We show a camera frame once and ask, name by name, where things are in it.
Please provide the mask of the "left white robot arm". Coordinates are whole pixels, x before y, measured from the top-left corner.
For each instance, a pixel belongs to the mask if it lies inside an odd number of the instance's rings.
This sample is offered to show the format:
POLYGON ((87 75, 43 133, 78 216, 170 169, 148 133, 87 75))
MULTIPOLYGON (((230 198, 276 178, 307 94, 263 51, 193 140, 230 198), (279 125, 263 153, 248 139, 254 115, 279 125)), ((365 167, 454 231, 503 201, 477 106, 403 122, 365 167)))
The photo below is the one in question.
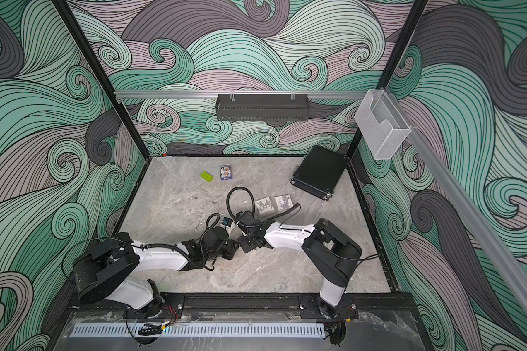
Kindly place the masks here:
POLYGON ((179 244, 145 244, 120 232, 102 240, 73 260, 74 284, 81 304, 102 300, 156 314, 164 300, 153 279, 141 280, 142 271, 214 269, 218 258, 232 260, 239 244, 230 239, 233 219, 213 213, 197 239, 179 244))

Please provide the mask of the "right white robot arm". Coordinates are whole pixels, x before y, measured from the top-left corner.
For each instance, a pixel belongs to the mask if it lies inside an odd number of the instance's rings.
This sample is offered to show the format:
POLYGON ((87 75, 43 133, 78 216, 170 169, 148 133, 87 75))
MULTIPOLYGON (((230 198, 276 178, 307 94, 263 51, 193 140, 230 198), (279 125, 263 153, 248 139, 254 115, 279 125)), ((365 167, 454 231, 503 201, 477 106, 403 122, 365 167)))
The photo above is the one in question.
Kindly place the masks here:
POLYGON ((242 231, 238 241, 244 253, 269 248, 296 250, 307 255, 324 278, 316 301, 320 313, 326 318, 341 316, 339 305, 355 270, 362 263, 379 257, 378 254, 362 257, 360 245, 328 219, 319 219, 314 225, 286 225, 278 222, 279 218, 299 209, 299 203, 264 221, 254 217, 256 201, 246 187, 230 190, 225 204, 231 219, 242 231), (235 214, 230 201, 238 191, 248 194, 251 209, 235 214))

